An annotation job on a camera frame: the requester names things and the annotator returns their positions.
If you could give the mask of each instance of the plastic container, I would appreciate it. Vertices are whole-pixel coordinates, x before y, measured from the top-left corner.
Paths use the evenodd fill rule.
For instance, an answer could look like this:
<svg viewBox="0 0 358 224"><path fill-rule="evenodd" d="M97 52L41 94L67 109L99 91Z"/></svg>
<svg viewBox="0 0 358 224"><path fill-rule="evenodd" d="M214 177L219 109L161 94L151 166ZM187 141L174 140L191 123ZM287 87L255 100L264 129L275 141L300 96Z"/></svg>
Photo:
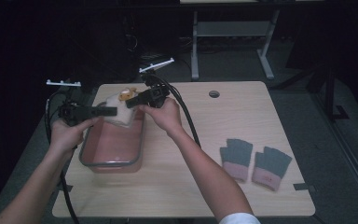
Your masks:
<svg viewBox="0 0 358 224"><path fill-rule="evenodd" d="M136 111L130 128L100 118L89 128L80 162L94 173L134 173L142 166L145 113Z"/></svg>

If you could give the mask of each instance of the white table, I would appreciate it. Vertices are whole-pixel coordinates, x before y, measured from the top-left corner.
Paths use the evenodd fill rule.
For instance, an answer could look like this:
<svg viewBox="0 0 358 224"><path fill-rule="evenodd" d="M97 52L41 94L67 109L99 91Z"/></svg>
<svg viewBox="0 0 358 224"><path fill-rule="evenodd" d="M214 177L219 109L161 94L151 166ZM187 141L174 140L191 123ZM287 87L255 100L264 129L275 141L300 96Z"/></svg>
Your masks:
<svg viewBox="0 0 358 224"><path fill-rule="evenodd" d="M239 138L254 145L254 157L265 146L275 147L293 160L280 189L276 192L248 180L240 184L258 217L308 217L315 212L307 190L295 190L304 183L269 92L262 82L172 83L179 90L208 155L221 164L219 148L228 138ZM94 105L126 87L146 89L144 84L102 85ZM218 98L209 91L219 91ZM182 114L185 129L189 130ZM79 217L212 217L171 138L147 116L143 166L133 174L94 174L83 166L76 151L66 180L73 186L70 196ZM69 217L63 193L53 207L56 217Z"/></svg>

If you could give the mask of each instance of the glove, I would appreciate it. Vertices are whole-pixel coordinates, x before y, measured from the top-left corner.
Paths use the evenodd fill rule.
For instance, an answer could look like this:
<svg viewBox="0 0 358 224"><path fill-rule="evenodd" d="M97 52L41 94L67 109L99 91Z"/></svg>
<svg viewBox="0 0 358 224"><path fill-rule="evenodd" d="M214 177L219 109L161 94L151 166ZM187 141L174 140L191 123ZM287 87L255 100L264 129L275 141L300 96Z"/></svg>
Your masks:
<svg viewBox="0 0 358 224"><path fill-rule="evenodd" d="M220 148L223 168L233 178L245 182L253 145L240 139L228 139L227 147Z"/></svg>
<svg viewBox="0 0 358 224"><path fill-rule="evenodd" d="M264 153L255 153L252 181L274 191L278 190L292 158L280 150L264 147Z"/></svg>

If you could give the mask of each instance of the person's right hand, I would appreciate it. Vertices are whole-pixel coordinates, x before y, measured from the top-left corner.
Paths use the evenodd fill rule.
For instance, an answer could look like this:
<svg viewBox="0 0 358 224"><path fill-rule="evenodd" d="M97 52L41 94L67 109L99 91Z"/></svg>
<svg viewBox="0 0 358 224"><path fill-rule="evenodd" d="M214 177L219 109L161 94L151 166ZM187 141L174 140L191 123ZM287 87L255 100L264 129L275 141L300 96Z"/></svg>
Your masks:
<svg viewBox="0 0 358 224"><path fill-rule="evenodd" d="M182 121L180 119L179 104L172 98L165 99L161 108L155 108L148 105L139 105L140 110L150 115L156 124L170 135L176 130L181 130Z"/></svg>

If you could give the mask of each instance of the table leg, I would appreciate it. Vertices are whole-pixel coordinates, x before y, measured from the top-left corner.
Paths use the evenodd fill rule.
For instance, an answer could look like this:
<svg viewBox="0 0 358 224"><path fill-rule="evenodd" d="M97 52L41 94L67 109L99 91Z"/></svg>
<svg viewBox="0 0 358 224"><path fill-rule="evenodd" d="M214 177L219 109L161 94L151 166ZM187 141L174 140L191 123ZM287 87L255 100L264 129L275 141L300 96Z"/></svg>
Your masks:
<svg viewBox="0 0 358 224"><path fill-rule="evenodd" d="M272 15L272 19L269 22L266 35L266 43L262 49L257 50L258 58L260 59L261 65L263 66L264 73L268 79L273 79L274 74L272 73L271 67L269 66L269 61L267 60L267 51L269 50L269 43L271 42L272 35L274 34L275 25L278 20L280 10L275 10Z"/></svg>

